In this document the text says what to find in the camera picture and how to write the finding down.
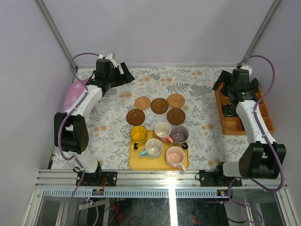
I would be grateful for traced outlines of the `brown wooden coaster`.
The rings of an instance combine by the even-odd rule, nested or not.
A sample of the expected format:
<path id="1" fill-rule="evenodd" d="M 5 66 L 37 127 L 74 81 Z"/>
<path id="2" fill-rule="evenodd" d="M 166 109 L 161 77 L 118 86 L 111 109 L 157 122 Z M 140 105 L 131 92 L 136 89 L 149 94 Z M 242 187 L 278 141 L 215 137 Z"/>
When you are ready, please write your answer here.
<path id="1" fill-rule="evenodd" d="M 132 126 L 139 126 L 145 121 L 145 114 L 140 109 L 133 109 L 127 113 L 126 120 Z"/>
<path id="2" fill-rule="evenodd" d="M 156 98 L 151 102 L 150 107 L 154 113 L 164 114 L 169 109 L 169 104 L 163 98 Z"/>
<path id="3" fill-rule="evenodd" d="M 166 118 L 172 125 L 181 125 L 185 122 L 185 112 L 180 108 L 173 108 L 167 112 Z"/>

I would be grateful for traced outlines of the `purple mug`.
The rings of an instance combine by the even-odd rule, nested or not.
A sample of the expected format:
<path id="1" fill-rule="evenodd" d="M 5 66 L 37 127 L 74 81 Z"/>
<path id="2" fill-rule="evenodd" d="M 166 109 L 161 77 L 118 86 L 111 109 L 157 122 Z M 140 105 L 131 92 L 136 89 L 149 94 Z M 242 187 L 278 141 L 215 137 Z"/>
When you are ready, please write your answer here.
<path id="1" fill-rule="evenodd" d="M 187 139 L 189 137 L 188 130 L 183 126 L 175 126 L 171 129 L 171 138 L 173 145 L 176 145 L 184 150 L 188 149 Z"/>

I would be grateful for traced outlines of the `pink mug cream inside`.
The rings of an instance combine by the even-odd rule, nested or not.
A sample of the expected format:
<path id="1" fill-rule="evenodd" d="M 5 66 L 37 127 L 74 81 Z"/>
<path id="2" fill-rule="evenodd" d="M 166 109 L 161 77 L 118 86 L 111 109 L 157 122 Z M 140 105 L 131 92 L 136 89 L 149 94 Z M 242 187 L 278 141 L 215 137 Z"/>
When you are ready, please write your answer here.
<path id="1" fill-rule="evenodd" d="M 173 139 L 170 137 L 171 127 L 167 123 L 158 123 L 154 128 L 154 133 L 161 142 L 166 142 L 170 144 L 174 142 Z"/>

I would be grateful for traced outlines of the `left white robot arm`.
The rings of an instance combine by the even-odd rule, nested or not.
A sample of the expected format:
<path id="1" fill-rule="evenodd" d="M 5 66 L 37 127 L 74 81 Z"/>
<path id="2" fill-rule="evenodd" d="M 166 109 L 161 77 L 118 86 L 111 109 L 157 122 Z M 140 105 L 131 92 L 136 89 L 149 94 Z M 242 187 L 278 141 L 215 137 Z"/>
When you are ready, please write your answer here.
<path id="1" fill-rule="evenodd" d="M 93 186 L 102 183 L 103 174 L 98 171 L 98 161 L 88 150 L 86 118 L 109 89 L 134 79 L 124 62 L 117 65 L 109 56 L 99 58 L 88 80 L 79 80 L 84 89 L 79 98 L 65 112 L 54 116 L 55 146 L 63 159 L 74 159 L 78 163 L 79 169 L 87 173 L 87 181 Z"/>

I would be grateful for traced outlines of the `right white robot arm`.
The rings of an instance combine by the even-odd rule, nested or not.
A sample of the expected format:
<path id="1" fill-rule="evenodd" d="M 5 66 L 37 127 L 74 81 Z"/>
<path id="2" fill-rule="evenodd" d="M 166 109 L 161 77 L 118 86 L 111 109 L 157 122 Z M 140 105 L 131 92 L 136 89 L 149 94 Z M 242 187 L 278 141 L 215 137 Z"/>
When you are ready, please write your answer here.
<path id="1" fill-rule="evenodd" d="M 231 181 L 231 177 L 276 179 L 286 148 L 276 142 L 265 125 L 254 85 L 249 80 L 249 70 L 223 70 L 213 90 L 229 99 L 242 121 L 249 143 L 239 161 L 222 164 L 222 170 L 214 174 L 215 182 L 224 186 Z"/>

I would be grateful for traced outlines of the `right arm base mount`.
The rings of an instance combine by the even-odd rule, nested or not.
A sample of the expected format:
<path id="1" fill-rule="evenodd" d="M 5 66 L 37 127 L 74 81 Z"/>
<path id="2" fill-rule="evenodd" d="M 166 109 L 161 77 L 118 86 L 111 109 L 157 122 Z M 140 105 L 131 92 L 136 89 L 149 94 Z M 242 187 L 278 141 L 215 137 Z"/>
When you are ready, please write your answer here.
<path id="1" fill-rule="evenodd" d="M 241 177 L 238 167 L 239 162 L 220 162 L 214 171 L 199 170 L 195 179 L 203 187 L 228 187 L 232 179 Z"/>

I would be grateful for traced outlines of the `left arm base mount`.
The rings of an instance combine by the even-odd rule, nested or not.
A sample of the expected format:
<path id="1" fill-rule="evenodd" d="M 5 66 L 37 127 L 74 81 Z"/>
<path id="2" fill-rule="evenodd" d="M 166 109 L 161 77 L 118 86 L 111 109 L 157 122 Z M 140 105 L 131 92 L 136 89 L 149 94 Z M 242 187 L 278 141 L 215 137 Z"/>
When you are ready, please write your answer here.
<path id="1" fill-rule="evenodd" d="M 115 171 L 103 171 L 100 164 L 97 165 L 96 172 L 85 173 L 81 182 L 79 181 L 81 180 L 83 172 L 79 167 L 74 167 L 72 171 L 77 174 L 76 185 L 112 187 L 117 184 L 118 173 Z"/>

